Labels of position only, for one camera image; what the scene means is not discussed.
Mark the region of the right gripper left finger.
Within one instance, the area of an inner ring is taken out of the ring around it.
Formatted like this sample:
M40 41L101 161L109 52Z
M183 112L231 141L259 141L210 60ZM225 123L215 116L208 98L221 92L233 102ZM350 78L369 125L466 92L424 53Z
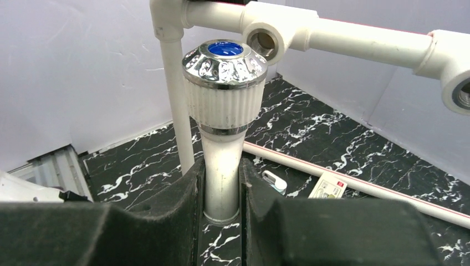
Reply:
M1 264L196 265L204 174L199 159L128 210L53 188L12 200L2 179Z

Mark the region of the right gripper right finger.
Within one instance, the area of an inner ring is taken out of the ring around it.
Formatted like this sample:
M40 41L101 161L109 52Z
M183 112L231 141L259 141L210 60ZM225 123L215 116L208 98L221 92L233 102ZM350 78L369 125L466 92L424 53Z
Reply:
M243 265L442 265L420 212L384 199L285 198L239 164Z

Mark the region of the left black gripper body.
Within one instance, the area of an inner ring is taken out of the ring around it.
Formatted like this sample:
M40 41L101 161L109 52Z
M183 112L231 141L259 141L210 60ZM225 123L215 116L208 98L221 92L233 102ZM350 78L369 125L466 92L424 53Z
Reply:
M55 187L44 187L1 171L1 202L91 202L87 196Z

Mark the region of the white faucet chrome knob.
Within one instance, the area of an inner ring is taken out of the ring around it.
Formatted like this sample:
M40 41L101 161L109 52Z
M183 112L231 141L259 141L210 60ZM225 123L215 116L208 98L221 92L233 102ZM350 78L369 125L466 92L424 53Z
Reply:
M209 40L182 60L188 113L201 134L204 215L215 224L239 213L238 168L249 125L258 116L267 61L247 44Z

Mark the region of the white PVC pipe frame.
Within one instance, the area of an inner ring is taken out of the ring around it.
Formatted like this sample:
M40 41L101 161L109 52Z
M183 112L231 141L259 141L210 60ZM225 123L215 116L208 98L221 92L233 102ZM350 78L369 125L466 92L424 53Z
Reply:
M373 62L410 68L415 75L439 80L444 105L469 114L469 35L447 30L416 34L323 19L316 11L252 1L151 1L154 35L160 41L181 170L195 159L183 76L183 57L204 42L216 39L247 44L268 66L288 49L317 49ZM373 185L244 140L242 152L264 157L321 176L331 173L351 188L385 199L402 200L422 213L469 227L469 215L442 208L393 190Z

